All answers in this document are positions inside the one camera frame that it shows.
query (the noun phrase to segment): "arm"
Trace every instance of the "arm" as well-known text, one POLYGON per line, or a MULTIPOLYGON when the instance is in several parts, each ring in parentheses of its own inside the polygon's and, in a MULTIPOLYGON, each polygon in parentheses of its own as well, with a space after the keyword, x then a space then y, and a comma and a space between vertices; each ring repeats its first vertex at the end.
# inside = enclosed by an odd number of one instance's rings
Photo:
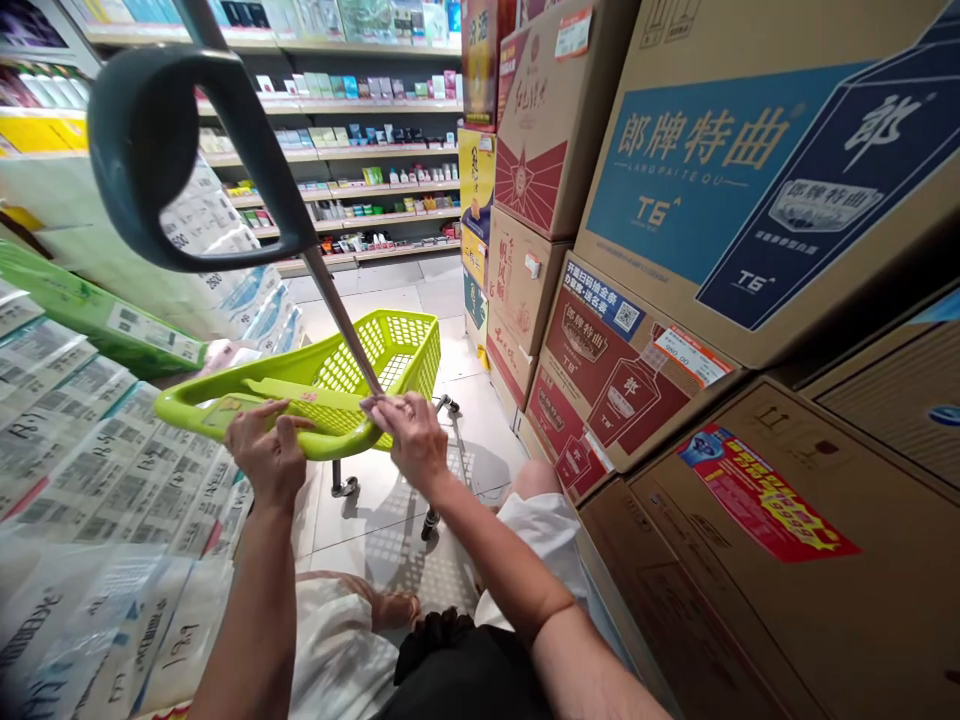
POLYGON ((628 673, 536 553, 447 469, 447 434, 419 395, 379 398, 370 414, 394 437, 404 477, 440 512, 532 659, 558 718, 669 716, 628 673))
POLYGON ((282 416, 286 403, 238 415, 226 445, 250 479, 254 506, 220 634, 200 681, 193 720, 286 718, 297 644, 297 606, 290 534, 306 458, 297 443, 303 418, 282 416))

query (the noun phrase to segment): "person's left hand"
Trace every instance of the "person's left hand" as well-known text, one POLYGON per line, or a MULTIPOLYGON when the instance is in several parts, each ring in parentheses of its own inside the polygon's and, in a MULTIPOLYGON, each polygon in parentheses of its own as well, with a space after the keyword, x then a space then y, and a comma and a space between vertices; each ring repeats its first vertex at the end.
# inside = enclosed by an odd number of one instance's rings
POLYGON ((250 478, 257 507, 276 507, 292 516, 297 492, 307 477, 307 458, 297 442, 297 428, 316 426, 307 418, 280 415, 268 431, 269 420, 289 404, 289 400, 268 400, 250 412, 237 413, 227 427, 224 444, 250 478))

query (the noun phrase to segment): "bottle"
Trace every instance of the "bottle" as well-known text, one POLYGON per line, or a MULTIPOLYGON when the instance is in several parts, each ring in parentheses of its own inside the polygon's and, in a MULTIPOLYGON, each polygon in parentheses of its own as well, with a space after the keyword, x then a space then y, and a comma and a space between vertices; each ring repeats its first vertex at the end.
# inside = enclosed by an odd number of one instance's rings
POLYGON ((20 71, 20 74, 18 75, 20 82, 22 82, 24 87, 26 87, 33 97, 36 98, 40 107, 57 107, 57 102, 50 97, 50 93, 47 92, 43 84, 34 76, 32 72, 30 72, 30 69, 27 68, 26 65, 18 65, 17 69, 20 71))
POLYGON ((80 93, 77 92, 76 88, 70 84, 70 80, 64 77, 63 72, 56 65, 46 67, 41 65, 50 77, 53 79, 53 84, 55 87, 60 89, 60 92, 64 94, 67 98, 67 102, 70 103, 70 107, 74 110, 85 110, 87 108, 86 101, 80 97, 80 93))

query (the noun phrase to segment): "tiled floor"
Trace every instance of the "tiled floor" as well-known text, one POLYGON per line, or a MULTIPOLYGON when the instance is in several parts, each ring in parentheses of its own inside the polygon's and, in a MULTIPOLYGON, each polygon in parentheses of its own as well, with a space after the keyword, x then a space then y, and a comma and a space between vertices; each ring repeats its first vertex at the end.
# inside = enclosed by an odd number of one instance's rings
MULTIPOLYGON (((467 481, 485 503, 496 504, 527 454, 510 431, 488 375, 464 333, 459 257, 350 272, 355 275, 334 277, 351 318, 379 308, 428 312, 441 318, 441 360, 434 394, 446 393, 460 404, 467 481)), ((307 333, 316 341, 335 333, 336 327, 312 285, 309 278, 291 282, 307 333)), ((451 467, 462 475, 446 411, 441 423, 451 435, 451 467)), ((429 543, 420 540, 427 504, 400 477, 389 455, 370 450, 346 458, 341 472, 344 478, 359 479, 359 493, 343 499, 331 496, 331 463, 314 465, 301 491, 293 537, 297 569, 350 572, 378 589, 416 592, 426 611, 456 605, 472 612, 479 598, 468 559, 442 523, 429 543)))

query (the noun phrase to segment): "qr code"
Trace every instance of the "qr code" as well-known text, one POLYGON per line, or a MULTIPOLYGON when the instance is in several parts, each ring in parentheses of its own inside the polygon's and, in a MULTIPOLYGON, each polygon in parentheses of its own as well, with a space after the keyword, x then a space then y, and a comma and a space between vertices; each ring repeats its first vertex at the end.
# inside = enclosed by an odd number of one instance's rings
POLYGON ((620 303, 620 309, 617 310, 617 316, 613 321, 627 332, 633 330, 633 324, 637 321, 640 311, 629 303, 620 303))

